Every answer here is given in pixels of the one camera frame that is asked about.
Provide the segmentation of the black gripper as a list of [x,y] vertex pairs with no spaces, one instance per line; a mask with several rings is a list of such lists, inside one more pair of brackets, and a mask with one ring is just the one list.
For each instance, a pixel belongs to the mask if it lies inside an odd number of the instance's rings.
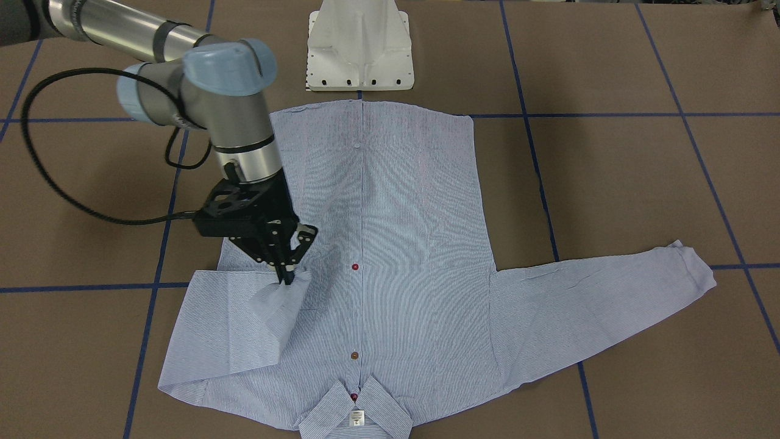
[[220,180],[193,223],[200,235],[226,237],[254,262],[265,262],[285,285],[293,283],[295,267],[318,234],[300,222],[284,171],[254,183]]

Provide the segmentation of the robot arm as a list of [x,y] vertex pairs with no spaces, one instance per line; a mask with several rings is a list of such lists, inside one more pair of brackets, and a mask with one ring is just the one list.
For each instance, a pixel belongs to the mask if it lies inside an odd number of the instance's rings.
[[[205,30],[115,1],[3,1],[2,46],[64,37],[124,52],[138,61],[124,70],[89,67],[40,81],[23,100],[19,122],[37,172],[58,197],[108,223],[139,227],[190,220],[203,237],[223,237],[290,285],[317,228],[293,207],[264,90],[277,77],[264,42],[226,41]],[[71,77],[117,78],[115,91],[133,119],[172,127],[165,162],[193,170],[214,156],[222,179],[198,210],[150,219],[121,219],[87,207],[51,178],[30,135],[35,98]]]

